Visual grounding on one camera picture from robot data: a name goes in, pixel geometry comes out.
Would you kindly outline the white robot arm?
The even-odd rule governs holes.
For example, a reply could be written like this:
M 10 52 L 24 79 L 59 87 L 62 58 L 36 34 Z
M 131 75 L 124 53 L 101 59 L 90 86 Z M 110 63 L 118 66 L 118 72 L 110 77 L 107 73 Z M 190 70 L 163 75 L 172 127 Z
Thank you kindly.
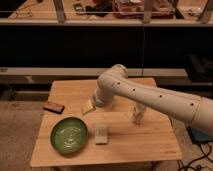
M 97 88 L 82 106 L 82 114 L 105 107 L 114 96 L 143 104 L 213 136 L 213 100 L 198 95 L 142 85 L 128 79 L 127 68 L 116 64 L 97 79 Z

